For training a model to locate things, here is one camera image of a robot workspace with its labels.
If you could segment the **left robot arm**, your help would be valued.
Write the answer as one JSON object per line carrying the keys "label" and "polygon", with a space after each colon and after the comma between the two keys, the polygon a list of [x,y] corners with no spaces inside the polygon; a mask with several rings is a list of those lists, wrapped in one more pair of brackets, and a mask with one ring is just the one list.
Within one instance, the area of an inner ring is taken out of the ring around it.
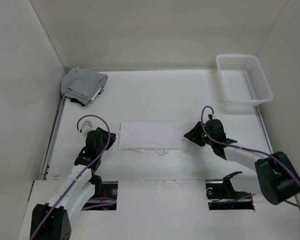
{"label": "left robot arm", "polygon": [[98,127],[82,128],[85,146],[56,194],[45,204],[37,204],[31,216],[31,240],[68,240],[78,213],[89,199],[102,195],[102,180],[95,172],[101,156],[116,141],[116,134]]}

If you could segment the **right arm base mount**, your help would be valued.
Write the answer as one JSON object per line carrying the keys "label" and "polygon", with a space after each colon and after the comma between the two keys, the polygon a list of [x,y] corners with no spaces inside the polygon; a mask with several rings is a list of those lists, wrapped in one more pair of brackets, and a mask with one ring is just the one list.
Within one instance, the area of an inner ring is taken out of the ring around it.
{"label": "right arm base mount", "polygon": [[206,180],[206,197],[210,211],[221,210],[255,210],[253,195],[245,191],[236,191],[231,179],[241,174],[235,171],[223,177],[222,180]]}

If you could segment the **white plastic basket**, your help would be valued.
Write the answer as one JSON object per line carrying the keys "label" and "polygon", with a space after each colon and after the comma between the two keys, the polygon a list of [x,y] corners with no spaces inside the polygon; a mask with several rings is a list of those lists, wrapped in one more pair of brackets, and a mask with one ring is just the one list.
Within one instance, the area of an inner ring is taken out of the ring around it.
{"label": "white plastic basket", "polygon": [[274,99],[260,60],[253,55],[221,54],[215,58],[225,105],[255,107]]}

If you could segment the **folded white tank top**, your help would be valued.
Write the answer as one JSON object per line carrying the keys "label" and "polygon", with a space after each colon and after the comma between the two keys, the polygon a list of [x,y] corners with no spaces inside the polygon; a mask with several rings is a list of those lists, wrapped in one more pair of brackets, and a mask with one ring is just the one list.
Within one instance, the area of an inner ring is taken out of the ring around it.
{"label": "folded white tank top", "polygon": [[100,88],[90,99],[90,101],[93,101],[98,95],[100,95],[103,92],[103,88]]}

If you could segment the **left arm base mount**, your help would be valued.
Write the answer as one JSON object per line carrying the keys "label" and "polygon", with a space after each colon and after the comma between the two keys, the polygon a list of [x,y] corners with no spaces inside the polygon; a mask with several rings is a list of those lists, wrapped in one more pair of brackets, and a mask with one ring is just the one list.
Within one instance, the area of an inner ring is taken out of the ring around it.
{"label": "left arm base mount", "polygon": [[94,195],[85,203],[83,211],[115,211],[117,209],[118,181],[103,181],[98,175],[90,180],[95,186]]}

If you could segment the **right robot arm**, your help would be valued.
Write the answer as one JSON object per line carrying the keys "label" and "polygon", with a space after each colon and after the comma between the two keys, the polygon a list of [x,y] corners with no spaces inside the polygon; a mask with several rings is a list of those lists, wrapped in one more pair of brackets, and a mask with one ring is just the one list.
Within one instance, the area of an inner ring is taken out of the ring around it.
{"label": "right robot arm", "polygon": [[235,162],[255,172],[255,176],[244,181],[244,187],[232,180],[239,174],[234,171],[223,178],[221,189],[208,196],[209,199],[245,199],[249,195],[262,195],[270,204],[278,205],[300,194],[300,177],[288,156],[281,151],[269,154],[260,150],[240,146],[226,136],[224,126],[218,119],[199,121],[184,138],[204,147],[209,145],[213,153],[228,162]]}

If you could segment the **folded grey tank top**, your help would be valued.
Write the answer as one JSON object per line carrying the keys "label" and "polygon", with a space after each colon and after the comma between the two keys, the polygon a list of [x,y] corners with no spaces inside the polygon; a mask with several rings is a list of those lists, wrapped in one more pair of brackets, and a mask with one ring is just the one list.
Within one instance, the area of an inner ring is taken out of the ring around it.
{"label": "folded grey tank top", "polygon": [[62,78],[60,90],[66,98],[78,99],[87,104],[107,80],[107,74],[77,66]]}

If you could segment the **white tank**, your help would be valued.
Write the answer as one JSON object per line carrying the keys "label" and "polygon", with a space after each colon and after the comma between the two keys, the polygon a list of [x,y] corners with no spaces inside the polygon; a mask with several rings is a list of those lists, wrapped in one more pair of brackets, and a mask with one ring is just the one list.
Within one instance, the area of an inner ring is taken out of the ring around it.
{"label": "white tank", "polygon": [[120,151],[156,151],[163,156],[172,150],[184,150],[188,140],[184,137],[192,129],[190,123],[122,122],[118,149]]}
{"label": "white tank", "polygon": [[98,95],[100,95],[103,92],[103,88],[100,88],[90,99],[90,101],[93,101]]}

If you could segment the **folded black tank top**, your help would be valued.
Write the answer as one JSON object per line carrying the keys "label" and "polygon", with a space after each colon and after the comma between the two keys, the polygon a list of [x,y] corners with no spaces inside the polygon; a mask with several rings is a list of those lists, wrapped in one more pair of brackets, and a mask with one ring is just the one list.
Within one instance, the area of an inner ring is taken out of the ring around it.
{"label": "folded black tank top", "polygon": [[80,102],[78,99],[76,99],[76,98],[70,98],[70,102],[71,103],[76,103],[76,104],[79,104],[80,106],[82,106],[82,107],[85,107],[88,103],[90,103],[90,102],[92,102],[92,101],[88,101],[88,103],[86,103],[86,104],[84,104],[84,103],[82,103],[82,102]]}

